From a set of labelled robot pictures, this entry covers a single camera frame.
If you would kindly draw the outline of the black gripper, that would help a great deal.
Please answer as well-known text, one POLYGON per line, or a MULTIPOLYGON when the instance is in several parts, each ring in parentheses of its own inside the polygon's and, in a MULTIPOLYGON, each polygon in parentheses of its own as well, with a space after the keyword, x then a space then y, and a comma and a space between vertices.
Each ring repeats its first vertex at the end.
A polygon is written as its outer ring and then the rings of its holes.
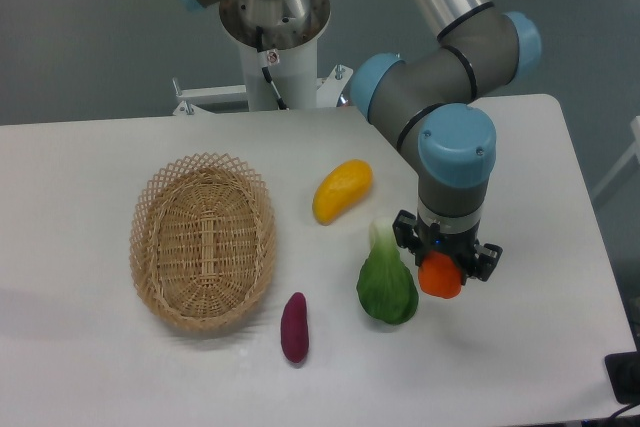
POLYGON ((412 254, 417 267, 430 252, 444 254, 460 263, 462 285, 468 279, 486 282, 502 256, 500 246, 477 241, 478 224, 463 232, 445 233, 439 227, 432 227, 421 218, 417 219, 412 213, 400 210, 392 229, 397 246, 412 254))

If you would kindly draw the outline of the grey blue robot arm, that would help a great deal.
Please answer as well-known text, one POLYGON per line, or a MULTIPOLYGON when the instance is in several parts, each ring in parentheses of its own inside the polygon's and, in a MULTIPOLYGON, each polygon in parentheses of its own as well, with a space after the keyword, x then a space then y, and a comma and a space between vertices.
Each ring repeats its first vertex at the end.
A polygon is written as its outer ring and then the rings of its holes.
MULTIPOLYGON (((251 110, 321 105, 328 83, 317 78, 317 41, 329 0, 181 1, 218 7, 251 110)), ((438 49, 413 63, 370 58, 350 80, 350 99, 417 173, 417 210, 400 212, 393 232, 414 255, 423 291, 448 298, 471 278, 487 280, 502 254, 477 238, 496 131, 474 101, 532 70, 541 39, 526 16, 501 13, 491 0, 415 1, 438 49)))

